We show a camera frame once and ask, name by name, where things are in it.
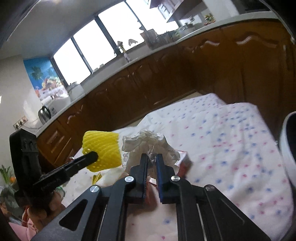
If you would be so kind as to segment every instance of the white pillar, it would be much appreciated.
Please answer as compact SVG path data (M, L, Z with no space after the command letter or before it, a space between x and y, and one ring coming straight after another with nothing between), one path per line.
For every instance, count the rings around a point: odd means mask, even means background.
M239 15L231 0L203 0L216 21Z

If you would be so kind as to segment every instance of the outlet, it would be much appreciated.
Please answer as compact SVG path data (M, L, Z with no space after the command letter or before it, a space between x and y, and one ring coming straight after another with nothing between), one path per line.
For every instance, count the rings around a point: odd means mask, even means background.
M22 127L23 124L25 124L28 121L28 118L23 116L21 119L19 119L16 123L13 124L13 127L18 130Z

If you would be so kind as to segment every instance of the window pane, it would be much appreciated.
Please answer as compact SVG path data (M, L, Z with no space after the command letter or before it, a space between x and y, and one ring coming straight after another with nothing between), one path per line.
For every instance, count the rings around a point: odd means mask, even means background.
M149 8L143 0L126 0L147 30L154 29L157 34L176 30L178 24L173 21L167 23L157 7Z
M137 18L124 2L116 4L104 12L101 12L99 18L115 43L117 44L117 41L123 42L125 50L134 46L134 44L131 46L128 45L129 39L138 41L137 45L144 42L144 39L140 35L140 33L143 32L139 29L141 24L138 23Z
M74 34L74 39L93 70L115 57L114 50L95 20Z
M90 75L71 39L55 53L54 60L68 84L81 83Z

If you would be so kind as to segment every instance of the floor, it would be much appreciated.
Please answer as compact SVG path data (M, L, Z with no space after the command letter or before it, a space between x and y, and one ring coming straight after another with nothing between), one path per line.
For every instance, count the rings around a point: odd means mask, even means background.
M198 97L198 96L201 96L201 95L202 95L202 94L200 94L200 93L198 93L198 92L195 92L195 93L190 94L190 95L188 95L188 96L186 96L186 97L184 97L184 98L182 98L182 99L180 99L180 100L178 100L178 101L182 101L182 100L186 100L186 99L190 99L190 98ZM128 125L128 126L137 126L137 125L140 123L140 121L141 121L142 119L143 119L143 118L141 118L141 119L135 121L134 123L132 123L132 124L130 124L130 125Z

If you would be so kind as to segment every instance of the yellow foam net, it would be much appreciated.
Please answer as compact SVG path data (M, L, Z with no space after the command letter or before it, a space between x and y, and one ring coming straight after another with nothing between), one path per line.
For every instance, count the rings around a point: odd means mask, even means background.
M118 145L118 133L105 131L87 131L83 136L82 153L91 151L98 153L98 160L87 169L98 172L121 165L121 155Z

